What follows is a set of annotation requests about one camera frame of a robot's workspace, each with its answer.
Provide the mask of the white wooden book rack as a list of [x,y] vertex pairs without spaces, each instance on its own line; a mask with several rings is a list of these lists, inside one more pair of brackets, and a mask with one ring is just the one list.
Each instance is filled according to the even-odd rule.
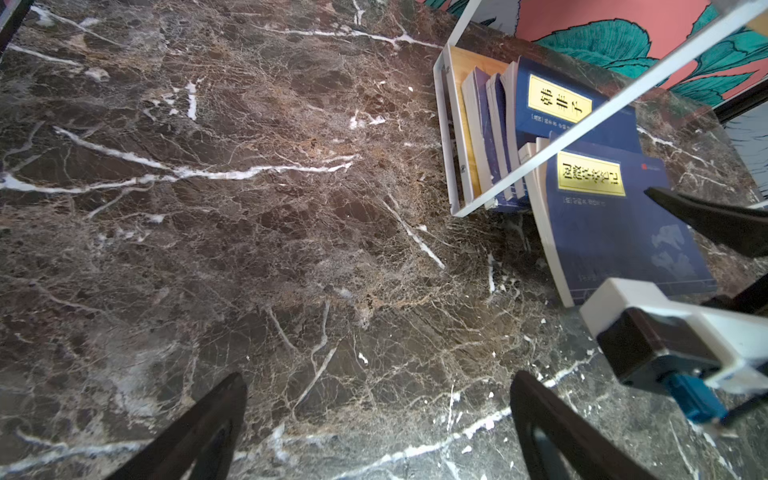
[[443,1],[457,23],[433,76],[450,211],[517,212],[538,138],[559,136],[646,78],[722,106],[767,81],[767,18],[731,1]]

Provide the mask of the black corner frame post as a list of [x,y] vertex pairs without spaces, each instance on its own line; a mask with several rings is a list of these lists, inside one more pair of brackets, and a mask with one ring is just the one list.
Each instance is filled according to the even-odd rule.
[[725,124],[764,104],[767,101],[767,98],[768,83],[767,79],[763,79],[759,83],[718,105],[714,109],[714,114],[721,124]]
[[1,0],[0,52],[10,44],[33,5],[33,0]]

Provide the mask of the blue book yellow label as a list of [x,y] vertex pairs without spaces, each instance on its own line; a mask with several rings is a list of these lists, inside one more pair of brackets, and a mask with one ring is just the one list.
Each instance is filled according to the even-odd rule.
[[[545,67],[520,57],[515,93],[515,131],[519,150],[538,137],[559,135],[586,118],[608,101],[596,90]],[[583,141],[612,148],[643,153],[637,132],[635,109],[624,107],[589,133]],[[525,208],[527,190],[518,180],[495,199],[495,209],[515,212]]]
[[645,193],[668,187],[662,160],[576,141],[524,185],[564,306],[583,304],[609,278],[651,282],[668,296],[716,291],[689,227]]

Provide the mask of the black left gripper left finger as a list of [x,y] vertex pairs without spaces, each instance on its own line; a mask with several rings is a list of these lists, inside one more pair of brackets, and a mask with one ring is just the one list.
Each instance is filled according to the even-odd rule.
[[112,479],[225,479],[244,420],[247,385],[239,372],[217,384]]

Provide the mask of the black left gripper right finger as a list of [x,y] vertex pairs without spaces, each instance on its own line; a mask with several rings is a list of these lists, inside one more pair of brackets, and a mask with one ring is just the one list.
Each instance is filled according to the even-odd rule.
[[510,408],[532,479],[653,477],[527,371],[512,380]]

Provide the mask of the black corner frame post left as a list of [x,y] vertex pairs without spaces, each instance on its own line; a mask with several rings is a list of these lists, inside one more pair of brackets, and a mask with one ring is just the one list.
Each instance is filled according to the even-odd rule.
[[33,5],[33,0],[1,0],[0,52],[10,44]]

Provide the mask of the black corner frame post right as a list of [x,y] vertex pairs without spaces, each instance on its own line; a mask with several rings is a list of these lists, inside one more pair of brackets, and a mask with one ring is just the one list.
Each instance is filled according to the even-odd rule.
[[718,105],[714,109],[714,114],[721,124],[725,124],[764,104],[767,101],[767,98],[768,83],[767,79],[763,79],[759,83]]

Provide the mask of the purple book on lower shelf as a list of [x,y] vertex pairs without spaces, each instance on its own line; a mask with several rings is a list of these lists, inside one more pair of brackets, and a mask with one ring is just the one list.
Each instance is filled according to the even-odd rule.
[[518,64],[492,75],[476,68],[462,84],[464,108],[479,180],[485,193],[521,166],[515,131]]

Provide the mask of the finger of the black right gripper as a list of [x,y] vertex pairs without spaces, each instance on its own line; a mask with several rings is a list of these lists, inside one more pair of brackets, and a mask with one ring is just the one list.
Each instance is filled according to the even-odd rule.
[[767,256],[767,211],[730,206],[650,187],[644,194],[710,241],[750,257]]

